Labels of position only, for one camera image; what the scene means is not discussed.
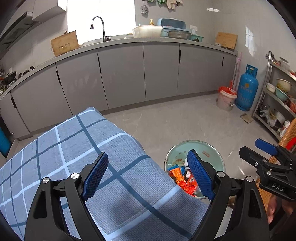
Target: faucet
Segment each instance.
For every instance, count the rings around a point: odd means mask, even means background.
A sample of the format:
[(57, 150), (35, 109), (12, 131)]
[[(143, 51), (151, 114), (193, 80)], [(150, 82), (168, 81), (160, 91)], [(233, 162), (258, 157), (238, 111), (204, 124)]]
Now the faucet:
[(96, 17), (93, 18), (93, 20), (92, 20), (92, 22), (91, 22), (91, 29), (94, 29), (94, 19), (95, 19), (95, 18), (99, 18), (99, 19), (102, 20), (102, 24), (103, 24), (103, 42), (106, 42), (106, 35), (105, 35), (104, 21), (103, 21), (103, 19), (102, 19), (101, 17), (96, 16)]

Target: wooden cutting board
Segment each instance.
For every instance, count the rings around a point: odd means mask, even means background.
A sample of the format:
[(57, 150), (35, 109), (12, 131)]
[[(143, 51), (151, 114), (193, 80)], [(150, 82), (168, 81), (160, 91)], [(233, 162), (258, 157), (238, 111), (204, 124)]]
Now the wooden cutting board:
[(63, 53), (67, 53), (71, 50), (79, 48), (76, 31), (63, 34), (62, 36), (59, 36), (50, 42), (56, 57)]
[(237, 35), (219, 32), (215, 43), (219, 43), (222, 47), (226, 47), (227, 49), (234, 49), (237, 43)]

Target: blue gas tank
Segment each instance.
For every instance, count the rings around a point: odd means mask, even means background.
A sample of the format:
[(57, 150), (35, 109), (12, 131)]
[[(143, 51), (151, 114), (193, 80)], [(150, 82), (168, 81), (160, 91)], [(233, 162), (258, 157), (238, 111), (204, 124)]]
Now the blue gas tank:
[(242, 74), (239, 81), (235, 105), (243, 111), (249, 111), (253, 104), (259, 85), (257, 71), (257, 68), (247, 64), (246, 73)]

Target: kitchen counter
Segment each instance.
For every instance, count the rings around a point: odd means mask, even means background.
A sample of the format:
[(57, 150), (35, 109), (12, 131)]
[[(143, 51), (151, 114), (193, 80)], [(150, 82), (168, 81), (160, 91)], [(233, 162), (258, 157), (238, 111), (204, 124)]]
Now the kitchen counter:
[(14, 138), (26, 138), (92, 106), (131, 108), (214, 93), (232, 80), (237, 52), (172, 38), (94, 43), (26, 73), (0, 96)]

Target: metal bolt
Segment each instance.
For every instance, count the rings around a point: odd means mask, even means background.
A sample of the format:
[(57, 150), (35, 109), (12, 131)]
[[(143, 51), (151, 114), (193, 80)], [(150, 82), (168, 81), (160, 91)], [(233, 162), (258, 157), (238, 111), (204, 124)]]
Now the metal bolt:
[(42, 180), (42, 182), (43, 182), (43, 183), (48, 183), (48, 182), (49, 182), (49, 178), (48, 178), (48, 177), (44, 178), (44, 179)]
[(247, 177), (247, 181), (251, 183), (251, 182), (253, 181), (253, 178), (250, 177), (250, 176), (248, 176), (248, 177)]
[(217, 175), (218, 175), (218, 177), (225, 177), (225, 173), (224, 172), (218, 172)]
[(78, 173), (73, 173), (72, 175), (71, 175), (71, 178), (72, 179), (76, 179), (76, 178), (78, 178), (79, 177), (79, 174)]

